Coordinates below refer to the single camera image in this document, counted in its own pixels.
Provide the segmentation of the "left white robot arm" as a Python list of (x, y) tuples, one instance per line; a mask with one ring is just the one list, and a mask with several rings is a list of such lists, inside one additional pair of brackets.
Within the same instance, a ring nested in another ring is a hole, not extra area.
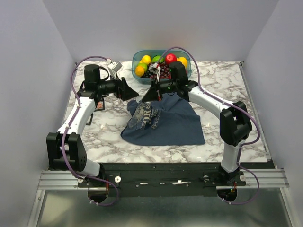
[(81, 135), (98, 104), (104, 103), (104, 97), (114, 94), (126, 101), (139, 95), (128, 86), (125, 78), (117, 76), (121, 67), (118, 61), (110, 62), (106, 67), (96, 64), (84, 67), (84, 81), (70, 115), (56, 133), (49, 133), (46, 137), (50, 168), (89, 175), (89, 182), (95, 187), (104, 183), (103, 166), (88, 159)]

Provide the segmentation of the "blue printed tank top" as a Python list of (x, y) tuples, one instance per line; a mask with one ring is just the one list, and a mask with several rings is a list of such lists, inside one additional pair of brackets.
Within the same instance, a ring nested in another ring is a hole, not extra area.
[(165, 94), (161, 101), (132, 100), (131, 114), (121, 132), (125, 141), (139, 146), (204, 145), (200, 116), (177, 94)]

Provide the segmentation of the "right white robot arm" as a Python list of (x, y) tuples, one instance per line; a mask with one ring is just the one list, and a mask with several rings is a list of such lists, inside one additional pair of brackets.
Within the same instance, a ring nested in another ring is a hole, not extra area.
[(239, 148), (252, 131), (250, 118), (243, 102), (233, 103), (216, 96), (202, 87), (196, 81), (189, 80), (184, 65), (178, 61), (169, 65), (171, 78), (160, 80), (162, 69), (157, 63), (149, 66), (149, 71), (156, 74), (151, 86), (142, 101), (160, 101), (165, 93), (175, 92), (188, 102), (197, 104), (210, 111), (219, 119), (219, 133), (224, 141), (223, 159), (218, 173), (218, 181), (229, 185), (235, 180), (234, 172), (239, 169)]

